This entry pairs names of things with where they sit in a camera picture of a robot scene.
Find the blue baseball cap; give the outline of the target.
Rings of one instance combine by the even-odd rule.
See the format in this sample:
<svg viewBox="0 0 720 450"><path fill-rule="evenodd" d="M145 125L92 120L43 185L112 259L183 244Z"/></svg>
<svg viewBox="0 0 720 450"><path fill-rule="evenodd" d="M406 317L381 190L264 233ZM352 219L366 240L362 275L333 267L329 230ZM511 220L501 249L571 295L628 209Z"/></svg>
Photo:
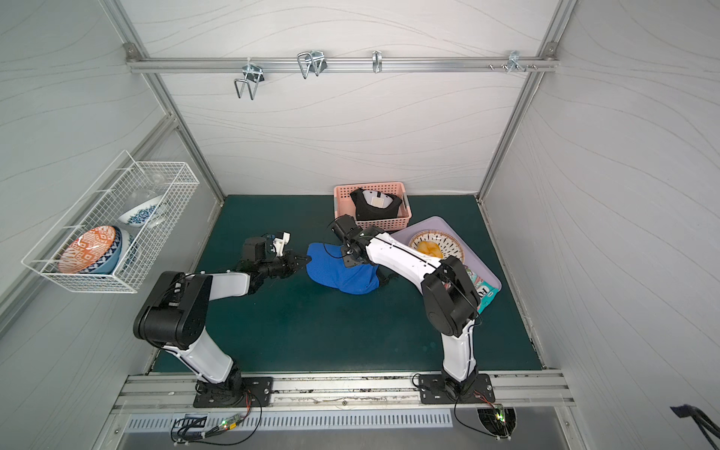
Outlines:
<svg viewBox="0 0 720 450"><path fill-rule="evenodd" d="M360 264L346 267L339 246L311 243L307 256L310 258L307 274L312 281L324 287L353 296L363 296L381 287L376 266Z"/></svg>

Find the black baseball cap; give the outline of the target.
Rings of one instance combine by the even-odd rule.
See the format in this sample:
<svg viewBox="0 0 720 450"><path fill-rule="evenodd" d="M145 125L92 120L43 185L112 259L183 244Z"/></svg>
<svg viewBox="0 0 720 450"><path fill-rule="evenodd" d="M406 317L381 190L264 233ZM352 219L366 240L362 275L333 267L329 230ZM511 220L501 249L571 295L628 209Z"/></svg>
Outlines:
<svg viewBox="0 0 720 450"><path fill-rule="evenodd" d="M350 193L358 221L396 219L402 206L401 197L370 189L355 189Z"/></svg>

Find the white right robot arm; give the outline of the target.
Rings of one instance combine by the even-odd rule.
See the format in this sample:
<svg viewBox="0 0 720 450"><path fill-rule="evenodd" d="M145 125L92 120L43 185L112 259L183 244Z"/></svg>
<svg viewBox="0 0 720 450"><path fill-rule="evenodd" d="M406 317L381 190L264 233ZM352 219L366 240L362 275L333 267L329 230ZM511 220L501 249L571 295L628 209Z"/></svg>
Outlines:
<svg viewBox="0 0 720 450"><path fill-rule="evenodd" d="M442 378L447 395L453 401L465 395L476 379L474 328L481 298L461 260L425 255L380 228L360 227L348 215L335 219L330 229L341 241L345 266L383 266L417 288L427 319L442 335Z"/></svg>

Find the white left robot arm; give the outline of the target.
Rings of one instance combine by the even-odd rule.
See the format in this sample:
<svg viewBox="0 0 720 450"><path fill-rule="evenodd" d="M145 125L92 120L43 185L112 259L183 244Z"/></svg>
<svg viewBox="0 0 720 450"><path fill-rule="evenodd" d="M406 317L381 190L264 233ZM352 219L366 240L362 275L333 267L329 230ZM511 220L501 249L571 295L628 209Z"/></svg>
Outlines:
<svg viewBox="0 0 720 450"><path fill-rule="evenodd" d="M238 363L219 348L206 329L209 304L255 294L268 279L287 279L311 257L287 249L290 234L251 237L237 266L222 273L160 274L133 323L140 341L174 356L196 376L197 398L212 406L232 406L247 388Z"/></svg>

